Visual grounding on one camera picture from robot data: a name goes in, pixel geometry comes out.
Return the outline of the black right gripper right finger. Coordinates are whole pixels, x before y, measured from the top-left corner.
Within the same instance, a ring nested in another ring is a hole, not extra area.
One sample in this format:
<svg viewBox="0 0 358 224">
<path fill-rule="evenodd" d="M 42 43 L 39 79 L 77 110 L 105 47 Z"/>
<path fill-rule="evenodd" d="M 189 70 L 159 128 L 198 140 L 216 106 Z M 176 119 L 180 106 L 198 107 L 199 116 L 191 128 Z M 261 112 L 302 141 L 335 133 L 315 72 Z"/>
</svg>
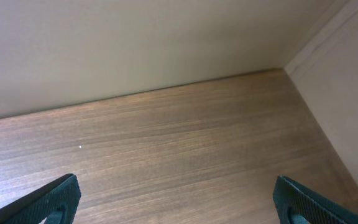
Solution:
<svg viewBox="0 0 358 224">
<path fill-rule="evenodd" d="M 273 201 L 280 224 L 358 224 L 358 215 L 286 176 L 277 177 Z"/>
</svg>

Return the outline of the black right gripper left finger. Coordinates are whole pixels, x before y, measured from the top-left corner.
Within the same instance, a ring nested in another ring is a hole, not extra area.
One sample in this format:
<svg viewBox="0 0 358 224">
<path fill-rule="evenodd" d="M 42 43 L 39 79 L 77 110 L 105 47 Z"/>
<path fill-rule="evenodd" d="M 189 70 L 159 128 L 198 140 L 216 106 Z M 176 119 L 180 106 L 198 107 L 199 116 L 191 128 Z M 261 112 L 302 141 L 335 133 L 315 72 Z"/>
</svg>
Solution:
<svg viewBox="0 0 358 224">
<path fill-rule="evenodd" d="M 72 224 L 80 198 L 76 175 L 65 174 L 0 208 L 0 224 Z"/>
</svg>

